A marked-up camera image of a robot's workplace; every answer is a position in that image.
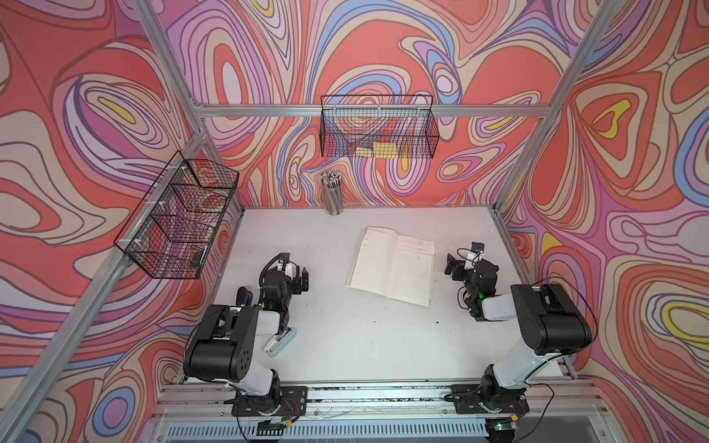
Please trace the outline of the metal pen cup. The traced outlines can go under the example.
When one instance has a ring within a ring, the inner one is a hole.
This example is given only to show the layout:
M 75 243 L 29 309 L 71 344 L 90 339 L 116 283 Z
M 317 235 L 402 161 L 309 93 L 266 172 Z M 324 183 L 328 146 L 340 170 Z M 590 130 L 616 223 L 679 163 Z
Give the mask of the metal pen cup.
M 324 208 L 329 215 L 343 212 L 342 181 L 343 176 L 339 171 L 328 170 L 321 174 Z

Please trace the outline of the light blue white stapler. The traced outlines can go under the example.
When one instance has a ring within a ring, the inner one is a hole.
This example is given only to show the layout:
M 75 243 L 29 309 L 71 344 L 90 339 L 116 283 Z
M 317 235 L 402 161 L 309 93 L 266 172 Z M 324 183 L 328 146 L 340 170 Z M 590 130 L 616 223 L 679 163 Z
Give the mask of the light blue white stapler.
M 275 358 L 295 337 L 297 337 L 297 329 L 288 327 L 282 333 L 271 337 L 263 347 L 263 352 L 270 358 Z

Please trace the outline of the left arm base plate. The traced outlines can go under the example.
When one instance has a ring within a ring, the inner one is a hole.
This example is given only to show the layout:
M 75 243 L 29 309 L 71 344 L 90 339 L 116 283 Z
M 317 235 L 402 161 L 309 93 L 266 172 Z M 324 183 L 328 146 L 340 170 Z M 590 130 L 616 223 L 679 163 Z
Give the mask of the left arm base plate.
M 231 402 L 234 417 L 301 417 L 306 414 L 306 386 L 275 387 L 265 396 L 238 393 Z

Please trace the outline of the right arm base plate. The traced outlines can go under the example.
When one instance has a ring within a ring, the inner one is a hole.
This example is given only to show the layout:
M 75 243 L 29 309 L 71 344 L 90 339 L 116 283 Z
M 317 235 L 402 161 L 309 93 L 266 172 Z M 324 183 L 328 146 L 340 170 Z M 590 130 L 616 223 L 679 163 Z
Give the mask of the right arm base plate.
M 485 388 L 479 384 L 451 385 L 451 392 L 444 395 L 458 415 L 519 415 L 529 413 L 530 408 L 524 389 Z

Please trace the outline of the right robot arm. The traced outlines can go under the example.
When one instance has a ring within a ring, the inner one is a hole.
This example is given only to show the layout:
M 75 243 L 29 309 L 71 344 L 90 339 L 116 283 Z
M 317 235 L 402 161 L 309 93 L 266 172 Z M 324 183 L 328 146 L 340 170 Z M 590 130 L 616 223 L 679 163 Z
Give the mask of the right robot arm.
M 478 385 L 453 385 L 444 396 L 457 413 L 526 413 L 528 381 L 546 364 L 589 347 L 594 333 L 559 284 L 513 284 L 497 292 L 500 268 L 478 254 L 447 257 L 444 273 L 463 283 L 460 305 L 478 322 L 516 321 L 521 339 Z

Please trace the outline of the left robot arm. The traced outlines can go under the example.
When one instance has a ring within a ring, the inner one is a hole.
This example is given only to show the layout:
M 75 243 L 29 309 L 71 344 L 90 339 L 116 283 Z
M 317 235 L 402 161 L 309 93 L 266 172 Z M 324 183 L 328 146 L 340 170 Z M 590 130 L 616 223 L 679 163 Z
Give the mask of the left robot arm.
M 289 326 L 290 303 L 294 295 L 308 290 L 308 271 L 286 264 L 260 275 L 259 298 L 241 286 L 234 306 L 209 306 L 186 345 L 185 376 L 224 382 L 255 408 L 277 409 L 282 397 L 280 377 L 256 361 L 256 341 L 270 338 L 264 353 L 271 357 L 293 341 L 297 330 Z

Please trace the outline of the yellow sticky notes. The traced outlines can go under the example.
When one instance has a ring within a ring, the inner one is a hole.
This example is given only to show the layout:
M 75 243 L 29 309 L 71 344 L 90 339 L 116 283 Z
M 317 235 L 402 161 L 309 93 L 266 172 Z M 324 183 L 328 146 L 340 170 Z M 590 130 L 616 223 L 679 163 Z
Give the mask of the yellow sticky notes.
M 357 147 L 354 151 L 354 156 L 374 159 L 397 159 L 400 157 L 400 151 L 395 143 L 372 142 L 366 146 Z

